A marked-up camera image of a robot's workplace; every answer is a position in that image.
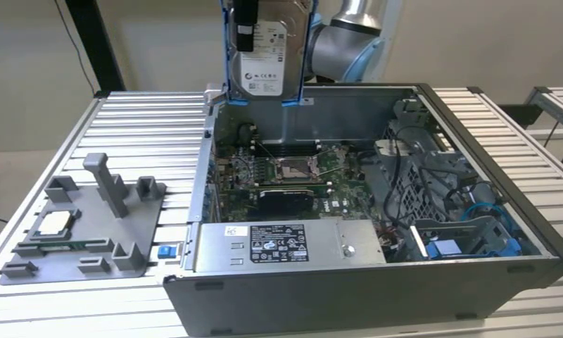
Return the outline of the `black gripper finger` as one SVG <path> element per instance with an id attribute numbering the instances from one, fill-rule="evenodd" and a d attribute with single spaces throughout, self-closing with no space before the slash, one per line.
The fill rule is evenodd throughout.
<path id="1" fill-rule="evenodd" d="M 256 0 L 235 0 L 237 50 L 253 52 L 256 26 Z"/>

